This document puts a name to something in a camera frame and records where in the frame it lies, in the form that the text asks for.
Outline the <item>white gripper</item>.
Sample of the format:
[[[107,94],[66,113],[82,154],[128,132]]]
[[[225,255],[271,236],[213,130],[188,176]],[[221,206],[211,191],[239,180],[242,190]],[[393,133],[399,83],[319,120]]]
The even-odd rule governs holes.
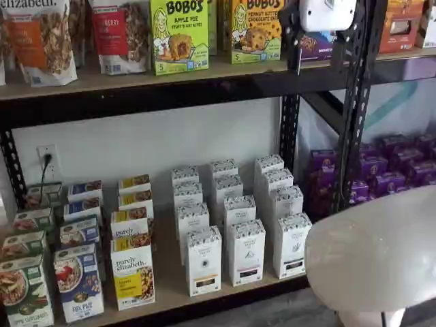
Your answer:
[[[304,31],[344,31],[356,10],[356,0],[299,1],[300,24]]]

